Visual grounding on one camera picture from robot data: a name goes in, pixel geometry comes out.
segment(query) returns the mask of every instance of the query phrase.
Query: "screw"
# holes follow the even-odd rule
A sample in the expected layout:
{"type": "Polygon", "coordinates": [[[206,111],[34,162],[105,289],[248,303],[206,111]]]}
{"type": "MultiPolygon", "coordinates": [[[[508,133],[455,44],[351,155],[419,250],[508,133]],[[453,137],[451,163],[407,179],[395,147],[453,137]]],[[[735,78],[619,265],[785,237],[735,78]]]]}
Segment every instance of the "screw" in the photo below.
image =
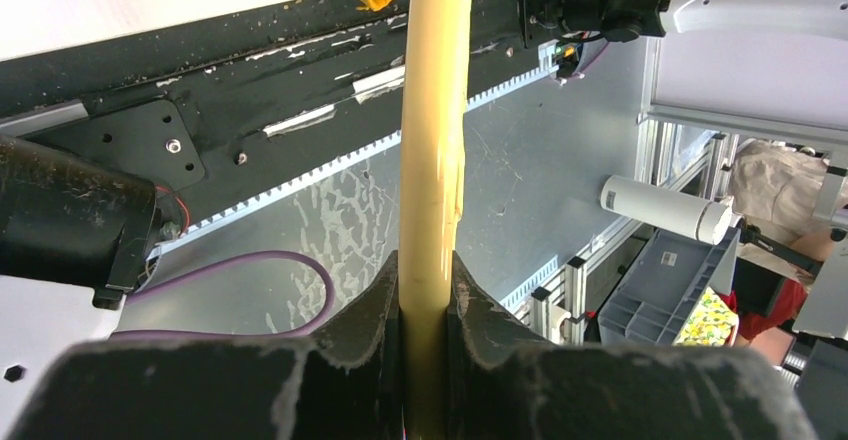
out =
{"type": "Polygon", "coordinates": [[[20,365],[14,365],[6,369],[6,372],[3,374],[3,379],[9,383],[15,383],[24,378],[25,373],[26,368],[20,365]]]}
{"type": "Polygon", "coordinates": [[[182,144],[180,144],[180,141],[177,140],[176,138],[172,138],[172,139],[168,140],[167,142],[165,142],[165,150],[167,150],[171,153],[180,153],[180,150],[182,150],[182,149],[183,149],[182,144]]]}

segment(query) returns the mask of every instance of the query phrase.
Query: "cable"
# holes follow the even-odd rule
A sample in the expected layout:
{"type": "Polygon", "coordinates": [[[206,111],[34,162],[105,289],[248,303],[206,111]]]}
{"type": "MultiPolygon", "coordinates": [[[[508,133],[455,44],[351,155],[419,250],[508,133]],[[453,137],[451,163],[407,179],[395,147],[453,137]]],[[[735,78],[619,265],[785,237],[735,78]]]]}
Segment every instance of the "cable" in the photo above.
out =
{"type": "Polygon", "coordinates": [[[604,38],[603,33],[598,33],[592,35],[591,37],[583,37],[583,38],[569,38],[568,41],[571,43],[589,43],[597,40],[602,40],[604,38]]]}
{"type": "Polygon", "coordinates": [[[596,64],[596,63],[598,62],[598,60],[599,60],[599,59],[603,56],[604,52],[606,52],[606,51],[607,51],[607,48],[609,48],[609,45],[610,45],[610,42],[606,42],[606,43],[604,44],[604,46],[603,46],[603,47],[601,47],[601,48],[598,50],[598,53],[596,53],[596,54],[595,54],[595,56],[593,56],[593,57],[592,57],[592,58],[591,58],[588,62],[586,62],[586,64],[585,64],[585,65],[583,65],[583,68],[581,68],[580,70],[576,70],[576,71],[575,71],[574,73],[572,73],[572,74],[571,74],[571,76],[569,76],[568,78],[569,78],[569,79],[572,79],[572,78],[578,78],[578,77],[579,77],[579,78],[582,78],[582,77],[583,77],[583,75],[585,75],[585,74],[586,74],[586,72],[587,72],[590,68],[592,68],[592,65],[596,64]]]}
{"type": "MultiPolygon", "coordinates": [[[[330,310],[333,308],[333,304],[336,301],[336,290],[333,286],[333,280],[330,278],[330,272],[327,271],[320,263],[318,263],[315,259],[303,255],[302,253],[297,252],[289,252],[285,250],[269,250],[264,252],[254,252],[247,253],[244,255],[238,255],[227,260],[222,260],[217,263],[213,263],[211,265],[207,265],[202,268],[198,268],[197,270],[193,270],[184,275],[180,275],[179,277],[165,283],[161,283],[159,285],[150,287],[136,293],[134,295],[130,295],[127,297],[126,305],[132,305],[141,301],[144,301],[151,296],[156,294],[167,292],[173,290],[175,288],[179,288],[182,285],[187,283],[191,283],[205,275],[209,275],[212,273],[220,272],[222,270],[227,270],[233,267],[237,267],[240,265],[244,265],[247,263],[258,262],[262,260],[294,260],[296,262],[302,263],[318,274],[321,277],[321,280],[324,282],[324,305],[321,307],[321,310],[318,311],[318,314],[315,315],[311,320],[304,323],[303,325],[295,328],[294,330],[289,330],[287,332],[280,333],[271,333],[264,335],[257,335],[263,337],[275,337],[275,338],[292,338],[292,337],[300,337],[303,335],[308,335],[312,333],[319,325],[323,324],[327,318],[330,316],[330,310]]],[[[119,339],[144,339],[144,340],[156,340],[156,339],[221,339],[221,338],[232,338],[234,336],[242,336],[236,334],[227,334],[227,333],[203,333],[203,332],[187,332],[187,331],[179,331],[179,330],[127,330],[121,332],[115,332],[112,334],[110,338],[119,338],[119,339]]]]}
{"type": "Polygon", "coordinates": [[[164,193],[165,195],[170,195],[171,197],[174,198],[174,201],[177,202],[177,205],[180,206],[180,209],[183,211],[183,214],[184,214],[184,217],[185,217],[185,222],[183,224],[183,231],[180,232],[180,233],[181,234],[185,233],[186,230],[188,230],[188,227],[191,225],[191,215],[188,212],[188,207],[186,206],[186,204],[182,201],[182,199],[179,196],[177,196],[176,193],[174,193],[173,190],[170,190],[170,189],[165,188],[165,187],[160,186],[160,185],[156,185],[156,190],[164,193]]]}
{"type": "Polygon", "coordinates": [[[136,281],[136,289],[144,288],[145,285],[147,285],[147,282],[149,282],[153,275],[156,273],[156,269],[158,267],[159,257],[153,257],[144,262],[144,271],[138,274],[138,280],[136,281]]]}

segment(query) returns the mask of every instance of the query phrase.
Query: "red object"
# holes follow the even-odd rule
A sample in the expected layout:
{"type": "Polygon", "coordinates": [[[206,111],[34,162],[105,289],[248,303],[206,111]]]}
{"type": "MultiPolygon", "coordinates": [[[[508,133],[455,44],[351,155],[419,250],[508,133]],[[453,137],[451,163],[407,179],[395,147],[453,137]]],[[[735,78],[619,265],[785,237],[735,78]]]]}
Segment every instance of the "red object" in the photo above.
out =
{"type": "Polygon", "coordinates": [[[777,297],[771,315],[763,317],[753,313],[746,313],[739,318],[739,336],[745,340],[752,341],[757,335],[766,330],[780,326],[783,322],[791,319],[801,310],[807,300],[807,292],[800,283],[787,280],[783,289],[777,297]]]}
{"type": "Polygon", "coordinates": [[[191,225],[191,214],[188,213],[188,207],[186,206],[186,204],[183,203],[182,199],[180,197],[178,197],[176,193],[174,193],[172,190],[170,190],[168,188],[162,187],[160,185],[156,185],[156,190],[164,193],[165,195],[170,195],[170,196],[174,197],[174,200],[177,201],[177,204],[180,206],[180,208],[183,210],[183,213],[185,214],[185,222],[184,222],[184,225],[183,225],[183,231],[180,232],[180,233],[185,233],[186,230],[188,230],[188,227],[191,225]]]}
{"type": "Polygon", "coordinates": [[[731,312],[739,312],[739,305],[737,305],[736,303],[736,292],[730,292],[730,295],[722,295],[720,293],[716,293],[716,295],[718,295],[718,298],[720,298],[721,301],[724,302],[725,305],[727,305],[727,308],[729,308],[731,312]]]}

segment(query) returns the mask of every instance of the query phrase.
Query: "metal bracket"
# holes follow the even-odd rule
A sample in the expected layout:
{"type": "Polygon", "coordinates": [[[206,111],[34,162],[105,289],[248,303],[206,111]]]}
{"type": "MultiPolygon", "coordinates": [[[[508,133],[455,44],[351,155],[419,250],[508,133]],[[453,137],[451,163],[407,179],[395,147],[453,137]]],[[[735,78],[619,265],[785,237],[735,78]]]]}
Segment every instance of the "metal bracket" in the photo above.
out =
{"type": "Polygon", "coordinates": [[[54,105],[42,110],[0,119],[0,135],[22,137],[31,133],[58,127],[74,120],[88,116],[82,102],[72,102],[54,105]]]}
{"type": "Polygon", "coordinates": [[[524,43],[528,47],[573,32],[600,32],[611,42],[640,35],[662,37],[660,15],[669,0],[519,0],[524,43]]]}
{"type": "Polygon", "coordinates": [[[551,330],[551,297],[550,290],[539,287],[530,294],[530,330],[547,339],[551,330]]]}
{"type": "Polygon", "coordinates": [[[719,171],[724,163],[724,152],[727,135],[716,133],[710,139],[710,157],[707,168],[701,177],[698,196],[707,200],[715,200],[719,171]]]}
{"type": "Polygon", "coordinates": [[[671,176],[671,158],[674,150],[675,125],[668,122],[657,122],[657,145],[655,148],[655,164],[653,181],[656,186],[663,186],[671,176]]]}
{"type": "Polygon", "coordinates": [[[172,190],[197,183],[206,174],[176,106],[167,100],[39,133],[29,140],[172,190]]]}
{"type": "MultiPolygon", "coordinates": [[[[563,290],[568,298],[566,304],[572,317],[580,318],[586,311],[586,279],[589,272],[586,269],[586,260],[580,257],[573,257],[565,265],[563,272],[564,285],[563,290]]],[[[583,344],[583,330],[586,328],[585,322],[576,322],[568,324],[568,339],[572,345],[583,344]]]]}
{"type": "Polygon", "coordinates": [[[724,165],[719,170],[718,180],[716,182],[716,198],[721,199],[727,196],[728,188],[730,188],[730,172],[733,169],[733,162],[736,160],[736,150],[739,148],[739,134],[730,135],[728,141],[725,142],[724,165]]]}
{"type": "Polygon", "coordinates": [[[848,241],[836,243],[833,253],[824,262],[810,295],[804,302],[793,329],[821,337],[848,339],[848,241]]]}
{"type": "Polygon", "coordinates": [[[839,201],[842,198],[842,187],[845,185],[846,176],[848,176],[848,155],[840,151],[832,152],[830,165],[827,167],[821,190],[816,198],[813,218],[830,223],[833,214],[843,207],[839,205],[839,201]]]}

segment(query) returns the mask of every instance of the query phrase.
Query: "gray storage crate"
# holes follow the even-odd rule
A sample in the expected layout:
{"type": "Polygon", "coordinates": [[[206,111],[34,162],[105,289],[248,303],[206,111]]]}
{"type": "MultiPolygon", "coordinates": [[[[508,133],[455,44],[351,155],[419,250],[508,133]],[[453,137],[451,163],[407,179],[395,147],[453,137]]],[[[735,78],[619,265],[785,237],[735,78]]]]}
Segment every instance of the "gray storage crate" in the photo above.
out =
{"type": "Polygon", "coordinates": [[[739,230],[716,246],[658,230],[598,312],[601,343],[671,345],[710,285],[729,293],[739,230]]]}

